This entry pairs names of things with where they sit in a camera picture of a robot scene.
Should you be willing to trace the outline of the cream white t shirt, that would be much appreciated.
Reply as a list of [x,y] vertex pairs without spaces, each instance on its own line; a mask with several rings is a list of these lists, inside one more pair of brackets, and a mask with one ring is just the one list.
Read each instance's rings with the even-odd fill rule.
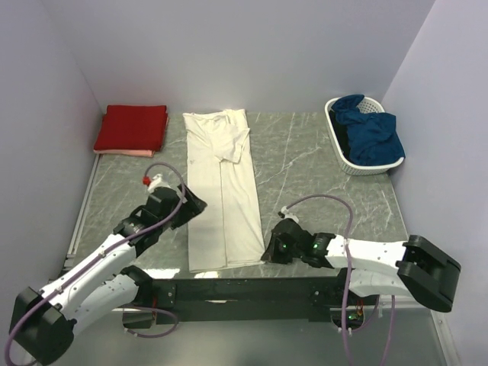
[[188,187],[207,204],[188,224],[190,271],[260,264],[265,244],[245,110],[183,118]]

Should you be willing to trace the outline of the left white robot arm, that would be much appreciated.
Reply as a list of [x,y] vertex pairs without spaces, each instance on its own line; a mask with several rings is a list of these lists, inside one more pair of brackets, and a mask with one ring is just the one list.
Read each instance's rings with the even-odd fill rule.
[[207,204],[184,184],[155,188],[144,205],[117,224],[106,240],[71,271],[36,291],[27,287],[14,302],[4,357],[18,343],[35,361],[49,365],[75,336],[118,307],[152,312],[153,278],[132,261],[175,230],[202,214]]

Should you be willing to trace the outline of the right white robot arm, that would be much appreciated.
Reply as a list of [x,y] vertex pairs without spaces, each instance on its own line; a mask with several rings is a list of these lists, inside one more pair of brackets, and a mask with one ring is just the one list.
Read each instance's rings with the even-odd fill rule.
[[344,304],[371,295],[400,296],[449,313],[461,274],[456,260],[422,236],[397,242],[345,239],[311,234],[286,218],[271,231],[262,261],[289,264],[296,258],[314,268],[344,269],[349,278],[334,287]]

